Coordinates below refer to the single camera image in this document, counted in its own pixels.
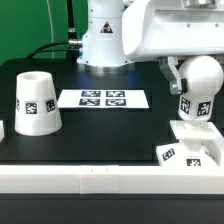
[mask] white cup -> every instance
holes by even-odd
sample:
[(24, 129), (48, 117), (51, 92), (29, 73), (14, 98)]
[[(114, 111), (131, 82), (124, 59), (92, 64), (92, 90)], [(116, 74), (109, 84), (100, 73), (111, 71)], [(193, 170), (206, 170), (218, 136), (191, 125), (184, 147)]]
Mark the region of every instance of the white cup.
[(15, 130), (22, 135), (40, 136), (62, 126), (52, 76), (32, 71), (17, 76)]

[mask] white paper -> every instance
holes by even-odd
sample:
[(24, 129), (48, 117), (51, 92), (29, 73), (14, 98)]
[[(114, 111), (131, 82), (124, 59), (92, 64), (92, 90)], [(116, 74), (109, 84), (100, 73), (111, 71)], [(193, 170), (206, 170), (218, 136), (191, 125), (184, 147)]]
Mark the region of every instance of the white paper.
[(62, 90), (59, 108), (149, 108), (143, 90)]

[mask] white block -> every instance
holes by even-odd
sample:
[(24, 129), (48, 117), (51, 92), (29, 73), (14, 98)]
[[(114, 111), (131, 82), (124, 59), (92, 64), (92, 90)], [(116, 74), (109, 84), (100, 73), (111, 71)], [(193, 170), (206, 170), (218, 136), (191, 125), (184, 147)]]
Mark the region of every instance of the white block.
[(224, 173), (218, 167), (120, 167), (119, 194), (224, 194)]
[(79, 166), (0, 166), (0, 193), (79, 193)]
[(80, 193), (118, 194), (118, 166), (82, 166)]
[(0, 142), (2, 141), (4, 137), (5, 137), (5, 132), (4, 132), (3, 121), (0, 121)]

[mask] white base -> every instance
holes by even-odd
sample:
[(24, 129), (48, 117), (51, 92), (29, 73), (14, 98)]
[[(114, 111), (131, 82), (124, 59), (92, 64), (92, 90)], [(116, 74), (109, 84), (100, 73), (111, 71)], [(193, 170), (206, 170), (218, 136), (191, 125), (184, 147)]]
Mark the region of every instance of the white base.
[(4, 137), (5, 137), (5, 132), (4, 132), (3, 121), (0, 121), (0, 142), (2, 141)]
[(224, 194), (220, 167), (0, 166), (0, 193)]
[(216, 162), (205, 146), (199, 152), (184, 150), (179, 143), (158, 146), (157, 157), (161, 166), (171, 167), (214, 167)]

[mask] black table surface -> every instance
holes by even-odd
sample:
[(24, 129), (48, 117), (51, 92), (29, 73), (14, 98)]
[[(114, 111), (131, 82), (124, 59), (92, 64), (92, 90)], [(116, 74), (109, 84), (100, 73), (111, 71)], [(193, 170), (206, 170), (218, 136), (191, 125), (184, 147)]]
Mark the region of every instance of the black table surface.
[[(60, 109), (63, 127), (30, 137), (14, 130), (16, 76), (26, 71), (52, 74), (62, 89), (144, 90), (149, 109)], [(158, 62), (135, 70), (97, 75), (64, 59), (14, 59), (0, 66), (0, 120), (6, 137), (0, 165), (158, 165), (156, 146), (175, 142), (179, 97), (172, 96)], [(211, 121), (223, 134), (223, 89)], [(222, 195), (0, 195), (1, 223), (218, 223)]]

